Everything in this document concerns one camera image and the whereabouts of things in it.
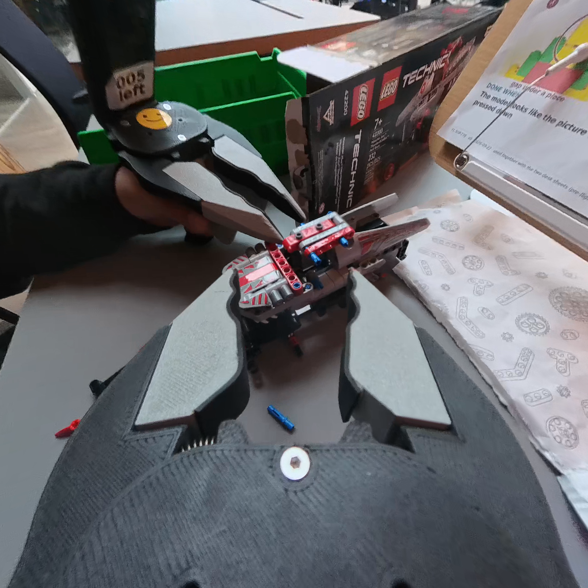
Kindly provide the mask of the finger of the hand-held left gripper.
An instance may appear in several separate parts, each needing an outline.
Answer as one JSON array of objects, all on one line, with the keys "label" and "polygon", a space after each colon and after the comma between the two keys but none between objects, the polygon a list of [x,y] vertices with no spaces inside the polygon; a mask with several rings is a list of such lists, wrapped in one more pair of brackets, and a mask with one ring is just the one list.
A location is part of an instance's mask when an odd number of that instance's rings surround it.
[{"label": "finger of the hand-held left gripper", "polygon": [[225,135],[214,140],[211,155],[215,170],[225,178],[252,190],[290,218],[305,222],[302,208],[260,156]]},{"label": "finger of the hand-held left gripper", "polygon": [[199,163],[176,162],[165,167],[163,172],[200,199],[202,216],[212,223],[265,242],[282,241],[281,233],[264,212],[225,187]]}]

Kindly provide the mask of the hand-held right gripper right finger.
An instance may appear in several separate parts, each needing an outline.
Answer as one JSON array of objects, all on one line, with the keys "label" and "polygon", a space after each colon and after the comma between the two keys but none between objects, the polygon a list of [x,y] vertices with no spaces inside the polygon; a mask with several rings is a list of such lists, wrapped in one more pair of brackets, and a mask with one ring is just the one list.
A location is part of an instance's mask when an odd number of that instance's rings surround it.
[{"label": "hand-held right gripper right finger", "polygon": [[343,422],[372,430],[448,430],[445,401],[414,323],[358,270],[346,290],[348,321],[338,402]]}]

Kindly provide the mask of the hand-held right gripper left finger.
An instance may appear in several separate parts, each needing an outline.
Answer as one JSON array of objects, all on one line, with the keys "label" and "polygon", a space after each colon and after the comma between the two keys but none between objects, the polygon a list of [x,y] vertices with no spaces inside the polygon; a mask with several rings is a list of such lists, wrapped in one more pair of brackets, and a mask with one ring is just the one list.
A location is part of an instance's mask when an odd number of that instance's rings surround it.
[{"label": "hand-held right gripper left finger", "polygon": [[239,313],[239,280],[223,273],[171,323],[152,369],[136,430],[187,425],[214,437],[246,408],[249,377]]}]

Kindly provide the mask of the grey red brick vehicle model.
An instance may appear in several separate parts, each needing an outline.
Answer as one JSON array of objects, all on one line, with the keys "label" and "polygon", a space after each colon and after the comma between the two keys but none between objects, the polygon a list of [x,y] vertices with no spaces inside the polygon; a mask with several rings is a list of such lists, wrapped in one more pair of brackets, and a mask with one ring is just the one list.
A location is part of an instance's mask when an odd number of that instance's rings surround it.
[{"label": "grey red brick vehicle model", "polygon": [[377,280],[387,262],[406,258],[409,238],[430,221],[422,216],[392,223],[384,219],[398,200],[391,194],[346,213],[335,211],[290,231],[279,243],[257,243],[223,272],[239,277],[239,308],[245,339],[247,370],[259,375],[256,358],[262,345],[276,339],[290,342],[295,355],[303,351],[295,332],[309,311],[323,316],[333,304],[346,305],[351,270]]}]

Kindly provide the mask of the black cardboard set box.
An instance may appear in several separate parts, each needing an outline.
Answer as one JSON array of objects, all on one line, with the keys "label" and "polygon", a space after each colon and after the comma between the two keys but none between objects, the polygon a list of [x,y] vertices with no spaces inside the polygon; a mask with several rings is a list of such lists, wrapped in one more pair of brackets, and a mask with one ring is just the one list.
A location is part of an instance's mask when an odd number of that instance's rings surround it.
[{"label": "black cardboard set box", "polygon": [[285,125],[293,194],[309,218],[363,204],[427,150],[440,104],[502,11],[441,2],[280,53],[306,74]]}]

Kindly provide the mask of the person's left hand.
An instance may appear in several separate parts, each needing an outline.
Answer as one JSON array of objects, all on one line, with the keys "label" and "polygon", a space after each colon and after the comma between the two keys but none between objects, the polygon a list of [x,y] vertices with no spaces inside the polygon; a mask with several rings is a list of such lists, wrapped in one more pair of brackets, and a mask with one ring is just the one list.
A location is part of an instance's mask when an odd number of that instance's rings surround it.
[{"label": "person's left hand", "polygon": [[123,208],[147,224],[161,230],[181,226],[198,238],[213,237],[211,224],[199,212],[177,200],[151,194],[127,168],[117,170],[115,192]]}]

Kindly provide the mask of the green plastic bin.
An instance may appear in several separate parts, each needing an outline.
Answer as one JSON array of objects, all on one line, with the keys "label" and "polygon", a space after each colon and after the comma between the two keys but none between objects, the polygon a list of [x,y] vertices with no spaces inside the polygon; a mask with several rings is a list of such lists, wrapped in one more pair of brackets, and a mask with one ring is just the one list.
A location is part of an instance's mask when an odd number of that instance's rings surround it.
[{"label": "green plastic bin", "polygon": [[[278,55],[274,49],[267,58],[248,52],[155,66],[155,99],[173,106],[174,130],[182,142],[154,165],[163,169],[174,161],[202,157],[225,135],[260,156],[276,176],[287,173],[286,103],[305,96],[306,76],[280,64]],[[78,133],[89,163],[126,165],[124,153],[115,151],[98,124],[99,130]]]}]

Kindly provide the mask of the blue brick pin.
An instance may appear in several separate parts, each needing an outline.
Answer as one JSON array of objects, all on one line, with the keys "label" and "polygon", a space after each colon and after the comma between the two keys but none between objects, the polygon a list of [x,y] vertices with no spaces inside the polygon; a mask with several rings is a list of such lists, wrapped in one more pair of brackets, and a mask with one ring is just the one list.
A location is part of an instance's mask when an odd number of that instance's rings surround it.
[{"label": "blue brick pin", "polygon": [[267,412],[277,423],[280,424],[280,426],[283,427],[284,430],[290,433],[295,430],[294,423],[274,405],[269,405],[267,407]]}]

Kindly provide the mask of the printed white paper bag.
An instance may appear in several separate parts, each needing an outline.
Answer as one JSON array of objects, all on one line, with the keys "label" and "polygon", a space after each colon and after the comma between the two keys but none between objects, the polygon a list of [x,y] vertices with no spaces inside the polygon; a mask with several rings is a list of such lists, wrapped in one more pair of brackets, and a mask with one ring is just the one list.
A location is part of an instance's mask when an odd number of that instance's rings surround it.
[{"label": "printed white paper bag", "polygon": [[587,470],[587,262],[453,190],[397,268],[561,473]]}]

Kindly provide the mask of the grey table with wooden edge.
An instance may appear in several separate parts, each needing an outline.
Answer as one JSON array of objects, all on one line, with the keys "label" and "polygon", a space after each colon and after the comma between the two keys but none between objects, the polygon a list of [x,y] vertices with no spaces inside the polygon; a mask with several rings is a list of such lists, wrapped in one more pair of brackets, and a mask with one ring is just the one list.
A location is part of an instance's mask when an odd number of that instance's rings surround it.
[{"label": "grey table with wooden edge", "polygon": [[314,45],[379,21],[318,1],[157,1],[156,66]]}]

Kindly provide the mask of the black office chair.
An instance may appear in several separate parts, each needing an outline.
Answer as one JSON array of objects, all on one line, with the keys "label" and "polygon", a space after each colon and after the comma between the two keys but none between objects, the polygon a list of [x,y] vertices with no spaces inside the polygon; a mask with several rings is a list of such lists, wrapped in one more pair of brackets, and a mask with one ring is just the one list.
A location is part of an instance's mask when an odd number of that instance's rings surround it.
[{"label": "black office chair", "polygon": [[33,84],[63,123],[72,142],[80,148],[92,110],[76,102],[84,89],[68,60],[13,1],[1,1],[1,55]]}]

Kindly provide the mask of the brown instruction board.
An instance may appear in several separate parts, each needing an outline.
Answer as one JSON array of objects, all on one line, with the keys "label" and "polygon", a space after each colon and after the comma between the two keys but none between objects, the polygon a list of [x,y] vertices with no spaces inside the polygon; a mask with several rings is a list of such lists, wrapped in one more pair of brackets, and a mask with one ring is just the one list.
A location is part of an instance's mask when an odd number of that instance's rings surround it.
[{"label": "brown instruction board", "polygon": [[531,224],[537,230],[559,242],[566,249],[586,261],[587,224],[569,217],[554,206],[541,202],[525,193],[521,195],[515,193],[513,195],[513,199],[523,205],[523,209],[519,209],[516,206],[517,202],[513,202],[509,198],[501,198],[490,192],[488,188],[464,177],[453,168],[454,158],[462,150],[439,135],[442,126],[466,99],[468,93],[474,88],[474,85],[531,4],[532,1],[510,1],[506,4],[492,30],[488,33],[486,39],[482,41],[481,47],[439,107],[432,123],[429,150],[435,163],[445,171],[466,183],[471,189],[477,190],[510,213]]}]

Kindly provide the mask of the white clip bar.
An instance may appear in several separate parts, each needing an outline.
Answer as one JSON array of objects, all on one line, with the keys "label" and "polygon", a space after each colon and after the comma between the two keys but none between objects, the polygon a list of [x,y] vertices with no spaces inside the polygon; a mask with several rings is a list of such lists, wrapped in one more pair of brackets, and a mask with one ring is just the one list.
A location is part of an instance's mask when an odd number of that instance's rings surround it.
[{"label": "white clip bar", "polygon": [[586,214],[577,212],[567,204],[559,202],[514,176],[482,163],[479,159],[472,157],[467,152],[461,152],[454,158],[453,168],[456,172],[467,177],[469,180],[488,188],[493,194],[517,202],[516,206],[519,209],[523,209],[523,205],[513,199],[513,195],[515,193],[519,195],[525,193],[529,196],[533,196],[541,202],[554,206],[569,217],[573,217],[584,224],[587,223]]}]

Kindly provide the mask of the white instruction sheet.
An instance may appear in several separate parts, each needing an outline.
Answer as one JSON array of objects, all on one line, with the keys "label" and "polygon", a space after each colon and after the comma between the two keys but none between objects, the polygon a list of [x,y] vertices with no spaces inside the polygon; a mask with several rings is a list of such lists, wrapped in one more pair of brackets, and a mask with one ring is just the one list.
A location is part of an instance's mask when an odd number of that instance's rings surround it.
[{"label": "white instruction sheet", "polygon": [[532,1],[438,135],[587,216],[587,1]]}]

